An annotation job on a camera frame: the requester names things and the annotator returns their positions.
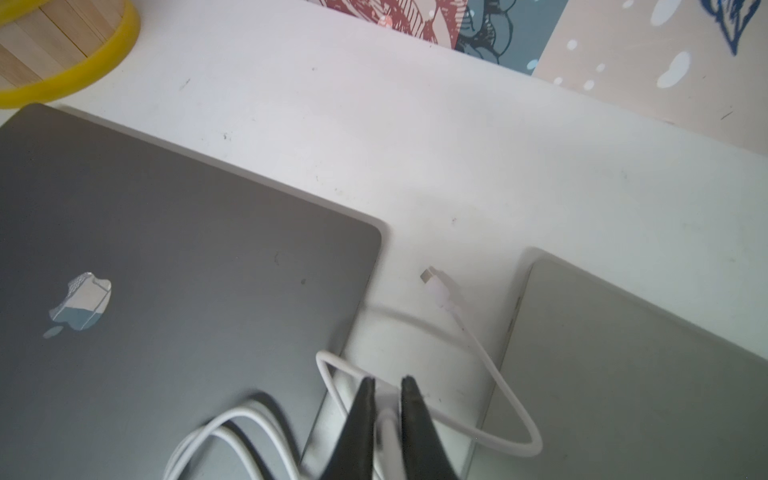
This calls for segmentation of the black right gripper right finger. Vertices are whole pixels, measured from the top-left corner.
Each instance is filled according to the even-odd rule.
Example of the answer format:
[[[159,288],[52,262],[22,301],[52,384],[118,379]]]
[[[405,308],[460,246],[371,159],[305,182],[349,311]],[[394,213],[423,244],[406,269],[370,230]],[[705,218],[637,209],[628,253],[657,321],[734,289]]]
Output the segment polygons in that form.
[[[412,376],[401,381],[401,440],[407,479],[458,479]]]

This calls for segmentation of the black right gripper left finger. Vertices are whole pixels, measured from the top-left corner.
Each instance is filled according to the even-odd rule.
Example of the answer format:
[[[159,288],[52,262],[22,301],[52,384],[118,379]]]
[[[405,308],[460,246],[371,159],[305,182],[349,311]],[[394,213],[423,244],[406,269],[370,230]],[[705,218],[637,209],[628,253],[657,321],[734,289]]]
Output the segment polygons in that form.
[[[375,421],[375,380],[365,377],[320,479],[372,479]]]

